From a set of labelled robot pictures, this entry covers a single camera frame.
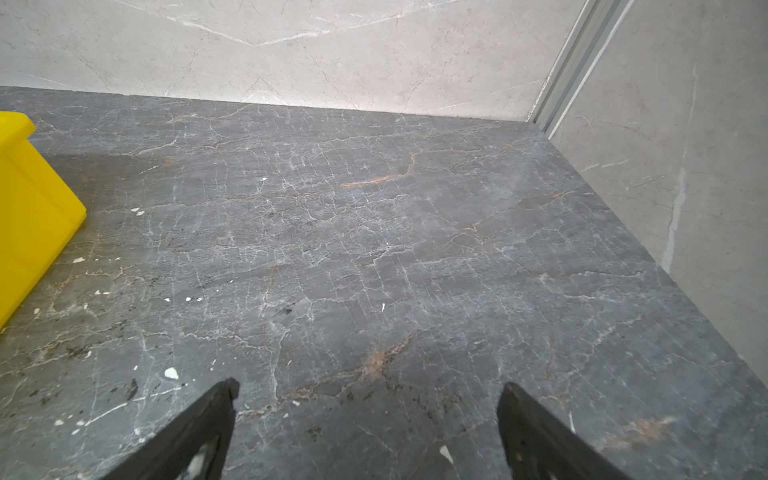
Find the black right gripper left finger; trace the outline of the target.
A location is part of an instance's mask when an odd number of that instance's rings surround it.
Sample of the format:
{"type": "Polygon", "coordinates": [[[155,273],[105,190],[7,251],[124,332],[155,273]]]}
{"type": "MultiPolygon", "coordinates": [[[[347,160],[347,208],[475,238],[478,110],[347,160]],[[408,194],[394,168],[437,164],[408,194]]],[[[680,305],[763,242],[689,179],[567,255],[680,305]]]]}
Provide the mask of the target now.
{"type": "Polygon", "coordinates": [[[107,479],[219,479],[233,436],[240,383],[213,385],[107,479]]]}

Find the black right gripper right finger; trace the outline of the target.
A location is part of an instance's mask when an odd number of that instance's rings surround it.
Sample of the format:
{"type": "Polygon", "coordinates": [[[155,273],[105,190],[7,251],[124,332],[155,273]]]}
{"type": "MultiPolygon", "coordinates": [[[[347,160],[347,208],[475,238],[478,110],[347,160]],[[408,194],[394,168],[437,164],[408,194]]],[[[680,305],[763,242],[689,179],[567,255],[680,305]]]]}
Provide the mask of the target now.
{"type": "Polygon", "coordinates": [[[630,479],[514,382],[504,384],[496,413],[513,479],[630,479]]]}

